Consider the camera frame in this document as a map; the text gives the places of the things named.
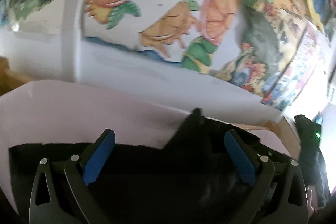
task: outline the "cartoon character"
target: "cartoon character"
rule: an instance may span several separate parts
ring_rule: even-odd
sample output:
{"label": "cartoon character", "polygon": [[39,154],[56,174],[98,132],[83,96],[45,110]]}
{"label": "cartoon character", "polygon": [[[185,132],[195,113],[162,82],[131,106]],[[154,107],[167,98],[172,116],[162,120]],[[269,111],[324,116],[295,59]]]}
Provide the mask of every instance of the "cartoon character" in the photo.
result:
{"label": "cartoon character", "polygon": [[161,19],[140,33],[141,44],[153,46],[165,57],[170,57],[164,45],[178,40],[180,46],[185,48],[181,36],[189,34],[188,30],[196,22],[197,19],[190,14],[188,3],[178,2]]}
{"label": "cartoon character", "polygon": [[115,27],[125,14],[141,16],[140,10],[130,0],[86,0],[88,8],[85,10],[100,24],[107,24],[107,29]]}
{"label": "cartoon character", "polygon": [[194,39],[182,60],[182,67],[208,74],[212,58],[231,25],[240,0],[204,0]]}
{"label": "cartoon character", "polygon": [[274,88],[269,90],[269,93],[265,92],[261,103],[279,110],[290,105],[307,83],[319,56],[320,46],[316,41],[315,30],[311,25],[307,25],[293,60],[276,81]]}
{"label": "cartoon character", "polygon": [[234,76],[230,83],[242,88],[245,83],[250,82],[250,77],[251,77],[251,66],[253,64],[253,57],[245,59],[243,61],[242,67],[240,68],[239,71],[236,71],[234,73]]}

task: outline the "black fabric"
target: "black fabric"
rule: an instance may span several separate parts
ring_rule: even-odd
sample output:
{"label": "black fabric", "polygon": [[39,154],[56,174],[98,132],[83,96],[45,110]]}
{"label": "black fabric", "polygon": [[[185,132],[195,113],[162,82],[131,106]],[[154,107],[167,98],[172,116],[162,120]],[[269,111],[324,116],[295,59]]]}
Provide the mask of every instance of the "black fabric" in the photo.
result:
{"label": "black fabric", "polygon": [[[223,145],[230,129],[256,152],[271,152],[271,160],[288,160],[261,145],[258,137],[206,119],[196,109],[162,150],[115,145],[97,181],[88,188],[116,223],[226,223],[250,190]],[[86,145],[26,144],[10,149],[13,194],[25,220],[40,159],[66,160],[81,154]]]}
{"label": "black fabric", "polygon": [[0,223],[25,224],[17,215],[0,187]]}
{"label": "black fabric", "polygon": [[318,206],[324,207],[330,199],[326,163],[320,150],[321,125],[312,122],[304,115],[295,116],[301,152],[299,165],[305,185],[314,185],[317,193]]}
{"label": "black fabric", "polygon": [[336,219],[336,195],[333,195],[326,206],[317,209],[309,219],[309,224],[334,224]]}

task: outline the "blue gripper pad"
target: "blue gripper pad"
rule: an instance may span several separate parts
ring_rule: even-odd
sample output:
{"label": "blue gripper pad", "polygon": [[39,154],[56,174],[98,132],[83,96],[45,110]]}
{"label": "blue gripper pad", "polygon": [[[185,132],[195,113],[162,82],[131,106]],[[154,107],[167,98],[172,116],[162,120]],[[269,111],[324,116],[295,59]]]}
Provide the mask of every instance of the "blue gripper pad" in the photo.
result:
{"label": "blue gripper pad", "polygon": [[114,132],[110,130],[83,168],[82,179],[86,186],[96,181],[115,144],[116,136]]}
{"label": "blue gripper pad", "polygon": [[254,165],[229,131],[225,133],[224,145],[242,181],[253,186],[256,181]]}

